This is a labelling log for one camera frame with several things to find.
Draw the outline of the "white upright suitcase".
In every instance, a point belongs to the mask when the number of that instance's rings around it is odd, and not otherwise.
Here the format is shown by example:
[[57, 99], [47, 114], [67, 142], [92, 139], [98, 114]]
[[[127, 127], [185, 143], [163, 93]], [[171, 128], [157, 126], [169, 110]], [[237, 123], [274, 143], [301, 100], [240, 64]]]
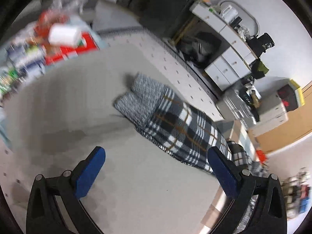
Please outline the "white upright suitcase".
[[262, 98], [257, 112], [260, 121], [251, 128], [255, 137], [279, 127], [289, 119], [286, 108], [277, 92]]

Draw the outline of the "black white plaid cardigan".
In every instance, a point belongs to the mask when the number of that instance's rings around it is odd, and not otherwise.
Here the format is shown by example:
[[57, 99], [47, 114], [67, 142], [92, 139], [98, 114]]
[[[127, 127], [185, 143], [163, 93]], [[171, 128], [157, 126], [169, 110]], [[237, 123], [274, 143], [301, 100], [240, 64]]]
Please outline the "black white plaid cardigan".
[[172, 88], [144, 74], [136, 75], [114, 107], [142, 136], [179, 162], [212, 174], [207, 152], [213, 146], [229, 160], [230, 148], [216, 123]]

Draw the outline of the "white electric kettle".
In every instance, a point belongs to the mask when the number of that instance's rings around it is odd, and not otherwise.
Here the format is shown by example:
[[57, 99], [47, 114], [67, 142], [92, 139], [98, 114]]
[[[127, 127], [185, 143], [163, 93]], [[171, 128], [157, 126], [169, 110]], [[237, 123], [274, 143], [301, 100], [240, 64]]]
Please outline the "white electric kettle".
[[227, 7], [221, 10], [221, 18], [229, 24], [232, 22], [238, 15], [238, 11], [232, 5], [228, 5]]

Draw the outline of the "silver flat suitcase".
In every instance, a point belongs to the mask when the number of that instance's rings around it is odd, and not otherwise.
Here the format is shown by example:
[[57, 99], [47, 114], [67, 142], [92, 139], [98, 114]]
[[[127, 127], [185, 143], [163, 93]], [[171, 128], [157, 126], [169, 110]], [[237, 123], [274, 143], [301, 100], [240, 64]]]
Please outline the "silver flat suitcase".
[[238, 91], [228, 89], [216, 104], [217, 109], [226, 120], [238, 120], [248, 130], [256, 125], [256, 119], [249, 106], [240, 98]]

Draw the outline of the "stacked shoe boxes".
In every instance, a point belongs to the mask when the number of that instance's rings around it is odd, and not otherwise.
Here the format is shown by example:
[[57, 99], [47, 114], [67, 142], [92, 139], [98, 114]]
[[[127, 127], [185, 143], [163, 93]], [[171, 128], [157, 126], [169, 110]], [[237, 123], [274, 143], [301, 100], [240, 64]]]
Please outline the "stacked shoe boxes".
[[302, 88], [293, 79], [288, 79], [287, 83], [277, 93], [287, 112], [294, 111], [305, 105]]

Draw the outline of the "black bag under desk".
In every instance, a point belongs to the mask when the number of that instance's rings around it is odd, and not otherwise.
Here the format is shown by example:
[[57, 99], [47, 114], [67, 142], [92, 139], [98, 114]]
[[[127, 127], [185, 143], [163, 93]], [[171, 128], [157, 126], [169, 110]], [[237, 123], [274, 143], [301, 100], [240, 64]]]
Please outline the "black bag under desk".
[[177, 49], [186, 61], [197, 68], [206, 68], [212, 56], [221, 47], [222, 41], [209, 32], [198, 32], [195, 36], [185, 36], [177, 44]]

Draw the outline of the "plaid bed sheet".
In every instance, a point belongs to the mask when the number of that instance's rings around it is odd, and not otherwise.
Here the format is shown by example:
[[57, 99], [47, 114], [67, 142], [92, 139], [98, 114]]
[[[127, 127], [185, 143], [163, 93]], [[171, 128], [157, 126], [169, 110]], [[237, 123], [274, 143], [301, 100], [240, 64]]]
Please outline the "plaid bed sheet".
[[[240, 121], [217, 121], [216, 126], [230, 148], [229, 160], [237, 166], [242, 165], [247, 168], [255, 176], [265, 176], [268, 173], [267, 168], [261, 164], [256, 156], [251, 136], [248, 135]], [[201, 233], [209, 233], [212, 230], [229, 204], [230, 199], [219, 187], [212, 204], [201, 221], [201, 224], [204, 225]]]

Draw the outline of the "white drawer desk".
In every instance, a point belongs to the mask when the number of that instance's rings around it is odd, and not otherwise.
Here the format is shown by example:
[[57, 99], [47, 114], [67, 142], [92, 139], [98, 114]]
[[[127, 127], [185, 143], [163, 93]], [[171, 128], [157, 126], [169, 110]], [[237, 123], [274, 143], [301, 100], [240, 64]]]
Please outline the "white drawer desk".
[[251, 63], [256, 61], [257, 56], [238, 33], [204, 3], [195, 2], [190, 11], [211, 27], [225, 44], [205, 68], [205, 73], [219, 89], [224, 91], [251, 74]]

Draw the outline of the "wooden shoe rack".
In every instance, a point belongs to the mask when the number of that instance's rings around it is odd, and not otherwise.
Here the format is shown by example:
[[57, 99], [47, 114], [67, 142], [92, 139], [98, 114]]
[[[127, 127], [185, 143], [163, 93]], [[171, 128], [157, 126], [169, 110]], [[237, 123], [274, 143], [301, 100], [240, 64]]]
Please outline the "wooden shoe rack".
[[293, 219], [308, 210], [311, 186], [310, 172], [301, 168], [295, 176], [288, 177], [282, 183], [287, 219]]

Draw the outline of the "white patterned floor mat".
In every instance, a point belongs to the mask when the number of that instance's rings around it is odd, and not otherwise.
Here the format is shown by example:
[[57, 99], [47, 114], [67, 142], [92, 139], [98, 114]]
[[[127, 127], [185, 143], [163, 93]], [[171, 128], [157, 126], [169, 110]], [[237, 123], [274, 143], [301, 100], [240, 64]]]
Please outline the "white patterned floor mat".
[[95, 146], [105, 149], [107, 163], [93, 197], [137, 188], [158, 193], [162, 185], [217, 190], [213, 178], [162, 153], [113, 107], [138, 73], [222, 120], [214, 100], [165, 43], [147, 32], [111, 36], [106, 48], [58, 63], [6, 103], [10, 146], [1, 146], [1, 187], [10, 204], [26, 204], [36, 174], [59, 174]]

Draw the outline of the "orange plastic bag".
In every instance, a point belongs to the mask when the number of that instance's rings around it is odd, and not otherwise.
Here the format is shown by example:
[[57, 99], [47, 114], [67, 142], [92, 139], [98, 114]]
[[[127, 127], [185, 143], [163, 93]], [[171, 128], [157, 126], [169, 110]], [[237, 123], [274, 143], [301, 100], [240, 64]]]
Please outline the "orange plastic bag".
[[262, 164], [265, 163], [268, 159], [262, 150], [256, 150], [256, 155]]

